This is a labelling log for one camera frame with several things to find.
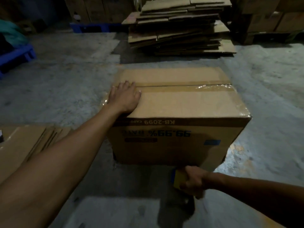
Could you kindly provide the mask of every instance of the blue plastic pallet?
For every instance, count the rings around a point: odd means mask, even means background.
[[[90,24],[76,24],[70,23],[74,33],[110,33],[110,32],[127,32],[128,27],[120,23],[90,23]]]
[[[2,54],[0,56],[0,79],[2,79],[3,77],[3,73],[1,72],[1,66],[21,56],[23,56],[27,62],[30,62],[32,59],[35,59],[36,54],[33,46],[30,44],[23,45],[17,49],[14,49],[10,53]]]

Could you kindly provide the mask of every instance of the pallet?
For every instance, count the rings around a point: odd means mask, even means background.
[[[74,33],[111,33],[111,32],[128,32],[128,26],[120,23],[90,23],[76,24],[70,23]]]
[[[32,45],[27,44],[23,45],[17,49],[14,49],[12,52],[3,54],[0,56],[0,79],[3,77],[3,73],[1,72],[1,67],[18,57],[24,57],[27,62],[30,62],[32,59],[36,58],[36,54],[34,52],[34,48]]]
[[[252,45],[254,37],[257,35],[283,35],[286,34],[284,43],[290,43],[301,31],[293,31],[293,32],[249,32],[249,33],[244,33],[241,34],[239,33],[239,41],[243,45]]]

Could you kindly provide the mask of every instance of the forearm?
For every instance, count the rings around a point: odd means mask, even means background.
[[[25,220],[30,227],[44,226],[85,176],[118,116],[119,112],[106,105],[72,134],[18,169],[0,188],[0,224],[14,211],[22,227]],[[33,213],[36,224],[31,220]]]
[[[210,173],[212,189],[222,191],[286,227],[300,224],[304,188],[272,181]]]

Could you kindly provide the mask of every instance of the left hand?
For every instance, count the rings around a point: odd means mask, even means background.
[[[135,82],[130,86],[129,81],[120,82],[117,88],[113,86],[108,104],[115,107],[120,114],[131,113],[137,107],[141,97],[141,91],[135,91],[135,88]]]

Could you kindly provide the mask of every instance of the concrete floor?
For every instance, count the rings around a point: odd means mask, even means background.
[[[98,111],[118,68],[219,66],[253,119],[216,171],[304,186],[301,43],[237,45],[234,57],[180,58],[134,54],[123,33],[39,34],[31,42],[38,59],[0,81],[0,123],[77,127]],[[218,191],[195,202],[185,198],[169,183],[171,169],[117,164],[105,141],[50,227],[279,227]]]

